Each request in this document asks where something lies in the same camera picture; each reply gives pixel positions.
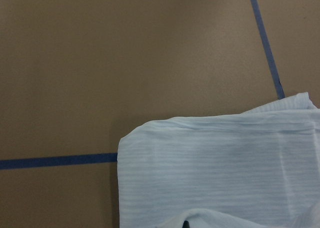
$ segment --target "ribbed fabric texture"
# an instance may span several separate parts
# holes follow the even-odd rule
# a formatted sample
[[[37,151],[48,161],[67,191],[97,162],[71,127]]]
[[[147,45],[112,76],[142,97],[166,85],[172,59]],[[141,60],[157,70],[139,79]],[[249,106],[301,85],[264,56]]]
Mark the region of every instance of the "ribbed fabric texture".
[[[320,199],[319,138],[307,93],[238,115],[148,122],[119,143],[120,228],[194,208],[287,223]]]

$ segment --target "towel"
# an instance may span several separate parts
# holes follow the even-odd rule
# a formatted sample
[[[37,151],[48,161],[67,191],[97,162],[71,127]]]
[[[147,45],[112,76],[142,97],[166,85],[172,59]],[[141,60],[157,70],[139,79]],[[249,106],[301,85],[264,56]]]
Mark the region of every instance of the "towel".
[[[120,228],[195,209],[288,224],[320,200],[319,139],[308,93],[242,114],[147,122],[119,143]]]

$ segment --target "blue tape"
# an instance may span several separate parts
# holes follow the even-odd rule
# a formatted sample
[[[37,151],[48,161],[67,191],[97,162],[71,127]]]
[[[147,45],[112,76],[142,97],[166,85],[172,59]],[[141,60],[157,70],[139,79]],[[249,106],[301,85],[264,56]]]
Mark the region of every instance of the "blue tape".
[[[270,47],[270,44],[269,44],[269,41],[268,41],[267,33],[266,33],[266,30],[265,30],[264,22],[262,20],[262,16],[261,16],[261,13],[260,13],[258,2],[257,2],[257,0],[251,0],[251,4],[252,4],[252,8],[253,8],[256,24],[258,26],[260,37],[261,37],[261,40],[262,40],[262,44],[263,44],[264,52],[265,52],[265,55],[266,55],[266,59],[267,59],[268,64],[269,64],[269,68],[270,68],[270,72],[271,72],[271,75],[272,75],[272,79],[273,79],[273,83],[274,83],[274,86],[275,86],[275,90],[276,90],[276,93],[278,95],[278,99],[283,99],[283,98],[285,98],[285,93],[284,93],[284,90],[283,90],[281,82],[280,82],[280,78],[279,78],[279,74],[278,74],[278,71],[277,71],[276,63],[275,63],[275,60],[274,60],[274,56],[272,55],[271,47]]]
[[[60,166],[60,165],[74,165],[74,164],[109,163],[109,162],[116,162],[117,156],[118,156],[117,153],[103,153],[103,154],[86,154],[86,155],[71,155],[71,156],[58,156],[58,157],[44,157],[44,158],[0,160],[0,170]]]

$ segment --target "white cloth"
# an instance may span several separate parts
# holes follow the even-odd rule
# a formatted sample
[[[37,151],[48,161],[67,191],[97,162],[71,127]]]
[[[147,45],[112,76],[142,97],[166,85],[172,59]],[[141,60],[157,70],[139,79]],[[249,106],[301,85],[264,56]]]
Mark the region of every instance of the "white cloth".
[[[319,139],[307,93],[238,115],[147,122],[119,143],[120,228],[190,209],[287,224],[320,199]]]

